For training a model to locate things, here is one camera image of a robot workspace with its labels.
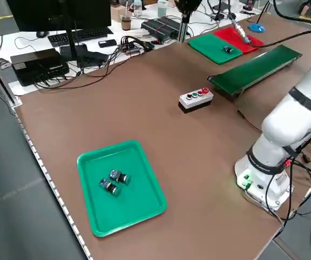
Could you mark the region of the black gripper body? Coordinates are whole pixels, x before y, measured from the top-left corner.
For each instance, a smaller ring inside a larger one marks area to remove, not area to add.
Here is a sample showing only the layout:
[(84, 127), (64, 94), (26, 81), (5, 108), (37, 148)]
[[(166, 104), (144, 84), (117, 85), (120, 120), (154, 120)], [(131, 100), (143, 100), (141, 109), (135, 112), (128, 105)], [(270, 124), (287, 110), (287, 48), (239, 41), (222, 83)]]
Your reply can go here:
[(236, 19), (231, 18), (231, 23), (233, 25), (233, 27), (235, 28), (235, 30), (237, 31), (237, 33), (241, 36), (241, 38), (243, 39), (244, 43), (246, 44), (250, 44), (250, 39), (248, 38), (247, 34), (245, 33), (245, 31), (243, 30), (243, 28), (239, 25), (239, 23), (236, 21)]

